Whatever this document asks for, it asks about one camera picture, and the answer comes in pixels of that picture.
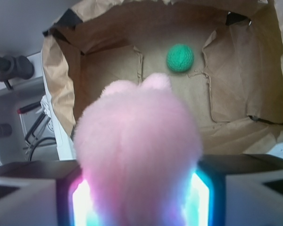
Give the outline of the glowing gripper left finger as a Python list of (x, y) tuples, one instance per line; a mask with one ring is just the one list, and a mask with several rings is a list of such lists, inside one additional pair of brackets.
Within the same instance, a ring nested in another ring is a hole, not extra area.
[(89, 186), (77, 161), (0, 166), (0, 226), (92, 226)]

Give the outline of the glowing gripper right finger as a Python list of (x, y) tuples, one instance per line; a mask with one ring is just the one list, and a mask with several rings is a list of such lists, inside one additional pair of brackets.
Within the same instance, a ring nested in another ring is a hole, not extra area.
[(188, 226), (283, 226), (283, 159), (205, 155), (191, 178)]

